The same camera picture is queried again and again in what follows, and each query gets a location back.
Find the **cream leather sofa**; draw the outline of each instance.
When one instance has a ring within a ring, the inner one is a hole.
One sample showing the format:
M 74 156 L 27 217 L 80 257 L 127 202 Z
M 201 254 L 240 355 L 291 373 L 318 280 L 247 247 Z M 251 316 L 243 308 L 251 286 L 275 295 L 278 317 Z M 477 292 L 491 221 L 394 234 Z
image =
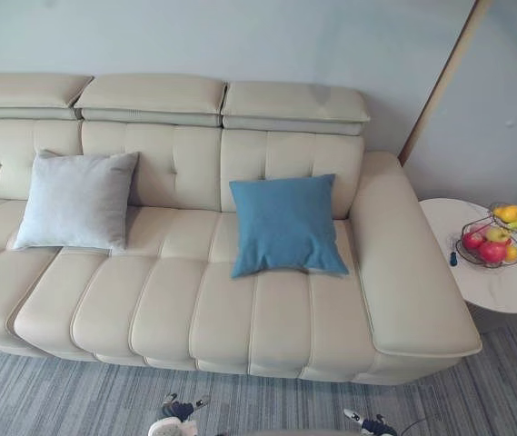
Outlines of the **cream leather sofa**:
M 344 88 L 0 74 L 0 352 L 378 384 L 478 352 L 398 161 L 363 152 L 366 121 Z M 139 152 L 125 251 L 11 250 L 40 149 Z M 228 183 L 322 173 L 349 275 L 232 280 Z

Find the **throw pillow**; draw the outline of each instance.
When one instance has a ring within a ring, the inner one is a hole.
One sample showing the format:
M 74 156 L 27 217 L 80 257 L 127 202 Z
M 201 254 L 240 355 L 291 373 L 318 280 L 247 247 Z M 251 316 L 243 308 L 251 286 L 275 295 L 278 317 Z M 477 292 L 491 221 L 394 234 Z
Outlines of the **throw pillow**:
M 238 257 L 232 277 L 270 268 L 344 273 L 335 245 L 334 174 L 230 182 L 238 214 Z
M 38 153 L 14 248 L 123 249 L 127 197 L 138 154 Z

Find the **round side table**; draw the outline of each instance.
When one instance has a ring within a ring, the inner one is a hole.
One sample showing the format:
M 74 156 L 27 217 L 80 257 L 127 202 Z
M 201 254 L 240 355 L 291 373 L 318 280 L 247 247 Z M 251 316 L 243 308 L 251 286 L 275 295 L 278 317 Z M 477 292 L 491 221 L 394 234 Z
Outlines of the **round side table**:
M 423 200 L 420 206 L 446 262 L 455 251 L 462 227 L 488 214 L 477 204 L 449 198 Z M 512 236 L 517 241 L 517 233 Z M 494 330 L 517 316 L 517 263 L 488 269 L 469 263 L 460 254 L 457 258 L 458 264 L 450 268 L 479 332 Z

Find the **fruit basket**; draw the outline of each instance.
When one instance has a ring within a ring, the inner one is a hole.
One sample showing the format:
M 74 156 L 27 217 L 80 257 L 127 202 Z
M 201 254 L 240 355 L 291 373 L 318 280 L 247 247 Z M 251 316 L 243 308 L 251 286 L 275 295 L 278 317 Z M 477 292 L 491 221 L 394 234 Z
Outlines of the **fruit basket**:
M 493 203 L 488 216 L 467 223 L 456 251 L 470 263 L 485 268 L 500 268 L 517 263 L 517 206 Z

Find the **white wall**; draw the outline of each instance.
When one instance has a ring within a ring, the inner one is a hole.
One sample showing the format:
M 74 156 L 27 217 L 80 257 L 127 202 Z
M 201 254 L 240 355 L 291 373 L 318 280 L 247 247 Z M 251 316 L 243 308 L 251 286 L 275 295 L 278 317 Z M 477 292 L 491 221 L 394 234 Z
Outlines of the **white wall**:
M 4 0 L 0 71 L 177 72 L 359 88 L 398 153 L 472 0 Z
M 405 170 L 421 198 L 517 203 L 517 2 L 494 0 Z

